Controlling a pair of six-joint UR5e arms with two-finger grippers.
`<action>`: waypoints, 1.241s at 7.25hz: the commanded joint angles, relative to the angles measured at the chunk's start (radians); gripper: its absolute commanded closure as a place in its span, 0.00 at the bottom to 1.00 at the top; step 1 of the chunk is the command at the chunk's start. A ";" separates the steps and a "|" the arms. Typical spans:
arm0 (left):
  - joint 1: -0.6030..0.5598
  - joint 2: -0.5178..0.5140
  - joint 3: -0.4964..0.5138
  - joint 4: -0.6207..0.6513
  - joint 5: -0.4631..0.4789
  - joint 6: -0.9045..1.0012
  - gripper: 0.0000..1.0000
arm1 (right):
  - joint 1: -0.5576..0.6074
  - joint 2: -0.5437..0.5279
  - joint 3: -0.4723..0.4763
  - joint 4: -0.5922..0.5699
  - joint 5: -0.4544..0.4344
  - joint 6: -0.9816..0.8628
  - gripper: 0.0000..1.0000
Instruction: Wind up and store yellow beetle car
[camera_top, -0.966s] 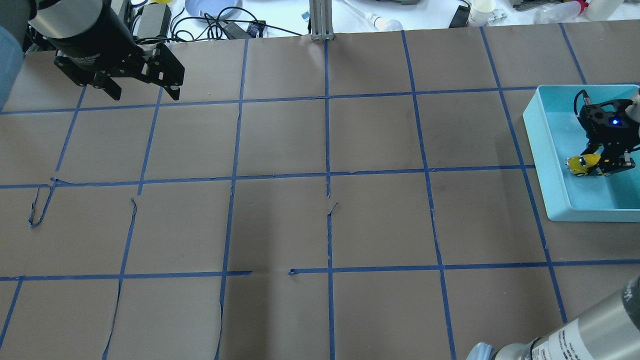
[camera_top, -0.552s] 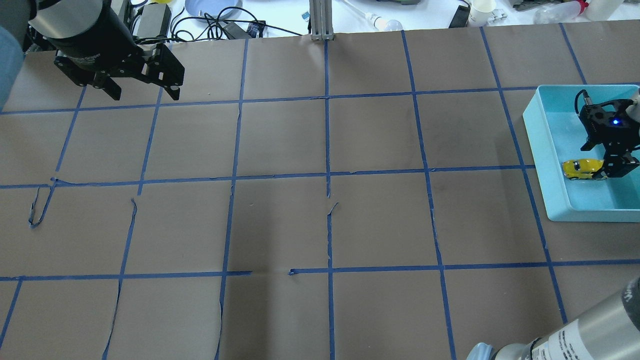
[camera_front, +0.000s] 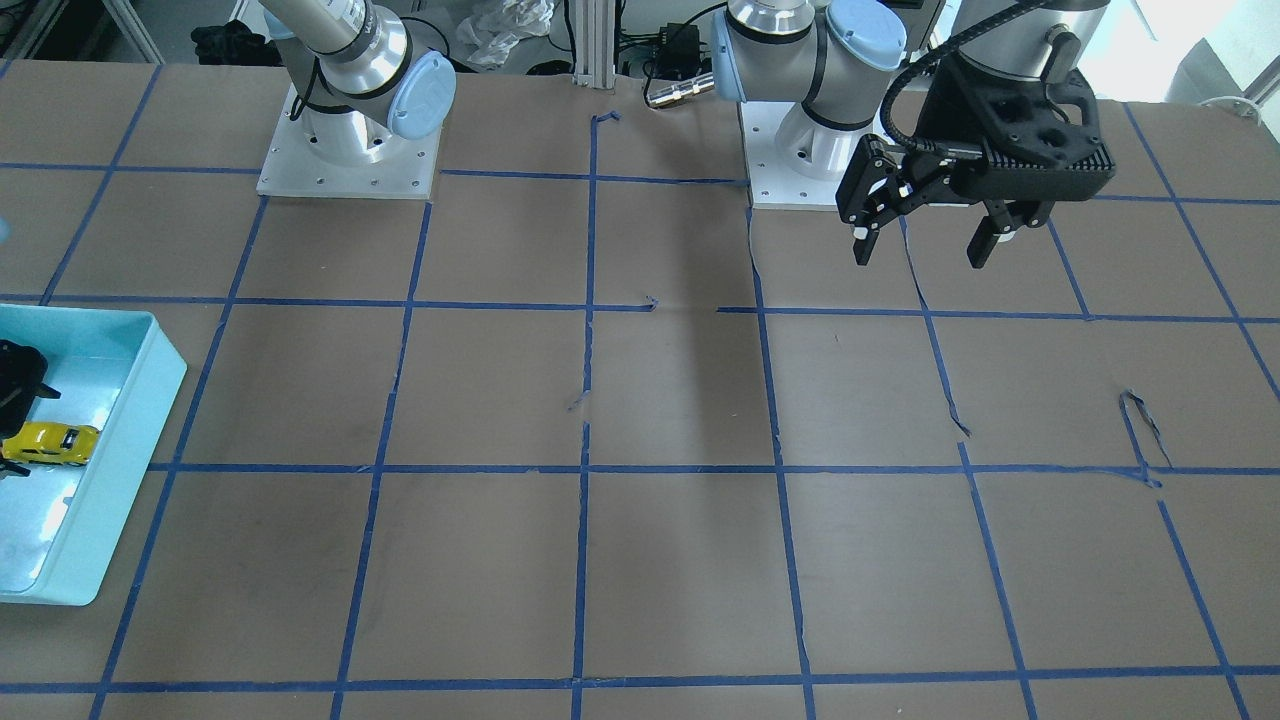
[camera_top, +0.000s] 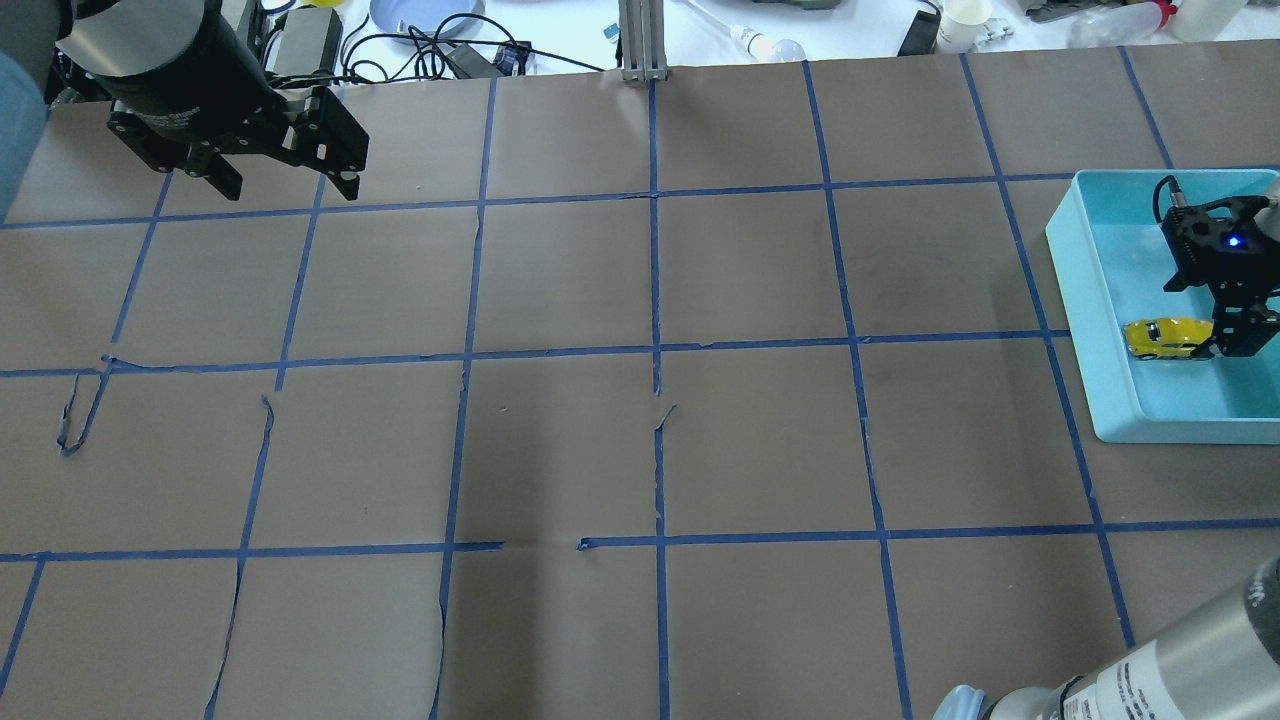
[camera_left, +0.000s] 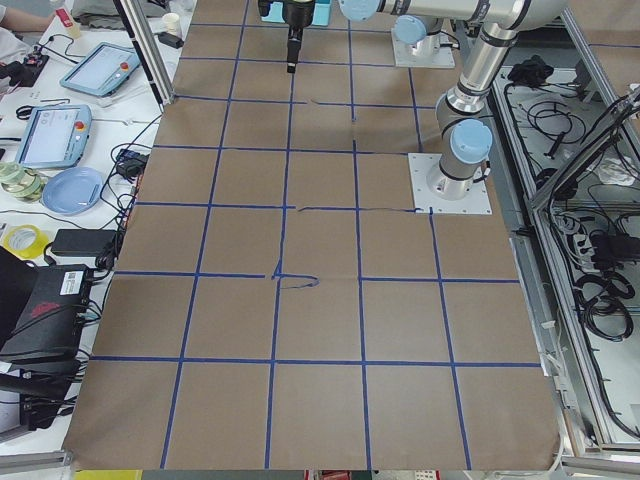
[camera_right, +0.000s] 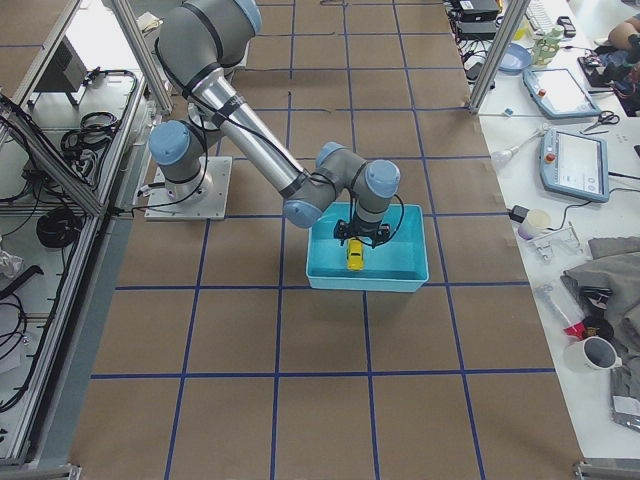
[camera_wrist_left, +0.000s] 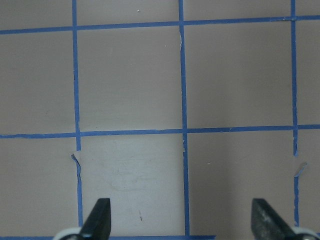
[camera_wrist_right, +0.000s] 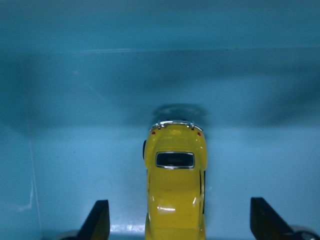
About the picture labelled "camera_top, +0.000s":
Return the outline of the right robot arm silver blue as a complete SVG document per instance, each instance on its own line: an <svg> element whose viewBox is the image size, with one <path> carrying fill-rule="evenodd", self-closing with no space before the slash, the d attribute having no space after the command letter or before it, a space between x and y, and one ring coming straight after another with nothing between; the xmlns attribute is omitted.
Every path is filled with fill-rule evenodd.
<svg viewBox="0 0 1280 720"><path fill-rule="evenodd" d="M1277 443L1277 173L1083 170L1046 227L1096 436ZM1277 560L1055 688L938 719L1275 719Z"/></svg>

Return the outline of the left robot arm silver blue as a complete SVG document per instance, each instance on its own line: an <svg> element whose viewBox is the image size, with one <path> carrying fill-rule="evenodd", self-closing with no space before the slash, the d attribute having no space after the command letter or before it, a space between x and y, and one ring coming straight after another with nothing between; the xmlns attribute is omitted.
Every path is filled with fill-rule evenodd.
<svg viewBox="0 0 1280 720"><path fill-rule="evenodd" d="M3 206L17 196L49 113L55 53L111 99L109 129L147 167L209 182L236 201L232 155L271 158L358 196L370 137L315 79L303 97L270 86L218 1L5 1Z"/></svg>

